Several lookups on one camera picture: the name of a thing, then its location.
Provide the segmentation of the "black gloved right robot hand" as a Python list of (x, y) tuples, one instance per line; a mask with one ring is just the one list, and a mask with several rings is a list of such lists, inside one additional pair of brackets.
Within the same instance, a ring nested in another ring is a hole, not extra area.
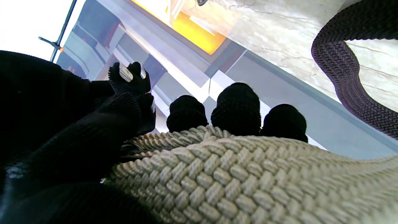
[(139, 62), (115, 62), (107, 81), (90, 81), (31, 55), (1, 50), (0, 61), (1, 188), (6, 168), (115, 93), (131, 93), (138, 101), (138, 135), (155, 129), (150, 77)]

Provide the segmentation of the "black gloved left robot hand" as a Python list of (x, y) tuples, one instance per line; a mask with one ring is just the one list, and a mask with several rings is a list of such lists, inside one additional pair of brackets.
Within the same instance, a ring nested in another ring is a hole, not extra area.
[[(8, 168), (2, 224), (159, 224), (147, 207), (100, 183), (150, 117), (151, 95), (116, 94), (102, 107), (57, 133)], [(244, 83), (218, 97), (212, 123), (236, 136), (308, 142), (307, 123), (294, 106), (280, 104), (260, 124), (260, 100)]]

